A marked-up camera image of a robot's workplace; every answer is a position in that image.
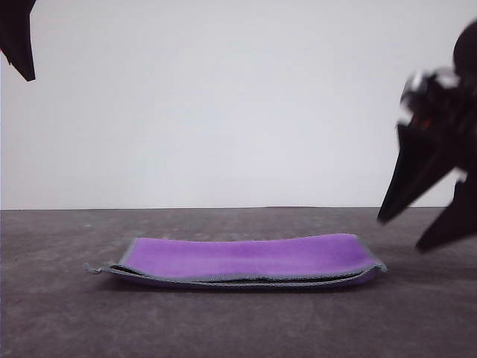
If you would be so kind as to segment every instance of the purple cloth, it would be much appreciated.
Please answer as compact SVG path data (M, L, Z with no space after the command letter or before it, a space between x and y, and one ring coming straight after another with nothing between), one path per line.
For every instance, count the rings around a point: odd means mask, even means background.
M351 234L270 241L193 242L138 238L102 270L158 286L343 286L385 265Z

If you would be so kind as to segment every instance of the microfiber cloth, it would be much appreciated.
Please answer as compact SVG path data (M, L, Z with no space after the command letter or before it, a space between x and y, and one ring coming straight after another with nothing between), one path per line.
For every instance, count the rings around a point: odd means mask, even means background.
M119 263L84 268L136 283L209 289L349 286L386 271L357 236L345 233L237 242L138 238Z

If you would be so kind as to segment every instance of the white wall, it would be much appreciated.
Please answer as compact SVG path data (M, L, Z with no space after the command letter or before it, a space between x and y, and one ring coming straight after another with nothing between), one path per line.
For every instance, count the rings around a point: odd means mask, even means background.
M476 1L48 0L2 60L4 209L379 206ZM454 178L421 205L445 205Z

